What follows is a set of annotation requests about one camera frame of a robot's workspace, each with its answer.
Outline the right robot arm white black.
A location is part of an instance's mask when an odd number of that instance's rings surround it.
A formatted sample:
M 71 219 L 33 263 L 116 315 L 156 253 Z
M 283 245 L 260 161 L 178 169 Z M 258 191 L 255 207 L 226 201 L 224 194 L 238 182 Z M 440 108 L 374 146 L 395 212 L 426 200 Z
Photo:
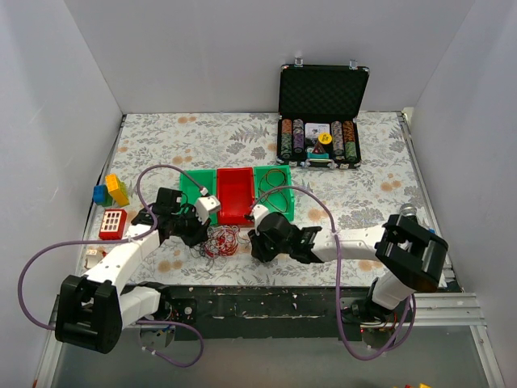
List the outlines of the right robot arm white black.
M 320 226 L 300 228 L 281 213 L 266 212 L 248 232 L 251 255 L 262 263 L 286 254 L 303 264 L 344 260 L 382 263 L 387 272 L 373 282 L 364 303 L 367 315 L 386 320 L 411 294 L 439 287 L 448 243 L 413 217 L 392 214 L 382 225 L 334 232 Z

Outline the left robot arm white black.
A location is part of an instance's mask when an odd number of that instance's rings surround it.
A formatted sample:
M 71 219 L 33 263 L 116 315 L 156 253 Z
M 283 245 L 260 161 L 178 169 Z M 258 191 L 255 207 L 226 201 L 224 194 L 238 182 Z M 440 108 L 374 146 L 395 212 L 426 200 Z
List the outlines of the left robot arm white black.
M 194 204 L 182 202 L 180 191 L 160 188 L 157 199 L 132 220 L 114 248 L 83 276 L 68 276 L 61 284 L 55 337 L 106 354 L 126 327 L 143 318 L 164 323 L 173 312 L 164 285 L 130 285 L 133 273 L 167 239 L 179 237 L 188 247 L 208 239 L 211 215 L 220 201 L 206 189 Z

